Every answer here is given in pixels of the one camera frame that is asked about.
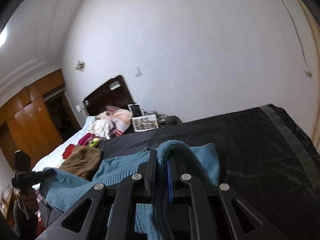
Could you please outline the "person left hand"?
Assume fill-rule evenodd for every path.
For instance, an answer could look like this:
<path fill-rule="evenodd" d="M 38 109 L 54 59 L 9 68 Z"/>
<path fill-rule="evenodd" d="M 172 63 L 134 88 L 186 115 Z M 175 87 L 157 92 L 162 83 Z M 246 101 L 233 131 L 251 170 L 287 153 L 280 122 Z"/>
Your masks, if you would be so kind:
<path fill-rule="evenodd" d="M 18 206 L 23 213 L 34 215 L 39 210 L 37 195 L 32 187 L 28 189 L 26 194 L 23 194 L 20 190 L 16 190 L 15 194 Z"/>

